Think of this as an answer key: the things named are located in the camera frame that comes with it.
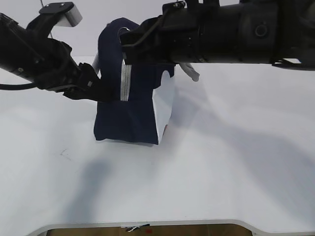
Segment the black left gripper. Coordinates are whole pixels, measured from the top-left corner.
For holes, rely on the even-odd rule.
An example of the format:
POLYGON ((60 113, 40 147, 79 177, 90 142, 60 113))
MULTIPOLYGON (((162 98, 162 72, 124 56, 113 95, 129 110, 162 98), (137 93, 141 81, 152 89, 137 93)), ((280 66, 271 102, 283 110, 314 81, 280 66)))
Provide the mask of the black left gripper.
POLYGON ((97 102, 113 100, 113 88, 100 79, 93 67, 87 63, 77 64, 72 58, 72 48, 58 42, 57 59, 60 64, 36 76, 35 84, 39 89, 62 92, 72 100, 88 99, 97 102))

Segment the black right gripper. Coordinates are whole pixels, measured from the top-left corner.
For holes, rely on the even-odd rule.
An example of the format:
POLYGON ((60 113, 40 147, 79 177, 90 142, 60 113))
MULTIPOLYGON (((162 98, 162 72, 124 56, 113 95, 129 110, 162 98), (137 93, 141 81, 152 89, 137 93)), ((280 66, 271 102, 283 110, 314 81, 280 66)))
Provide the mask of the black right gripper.
POLYGON ((136 29, 119 36, 123 59, 127 64, 162 63, 176 65, 170 57, 167 27, 172 26, 172 15, 163 14, 145 20, 136 29))

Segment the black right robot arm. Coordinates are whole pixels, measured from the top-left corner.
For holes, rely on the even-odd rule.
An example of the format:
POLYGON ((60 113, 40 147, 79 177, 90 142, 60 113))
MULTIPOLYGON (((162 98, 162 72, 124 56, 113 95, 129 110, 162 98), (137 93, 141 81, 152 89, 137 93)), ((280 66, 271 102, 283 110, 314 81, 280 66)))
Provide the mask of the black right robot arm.
POLYGON ((184 0, 120 37, 127 64, 246 63, 313 71, 312 0, 184 0))

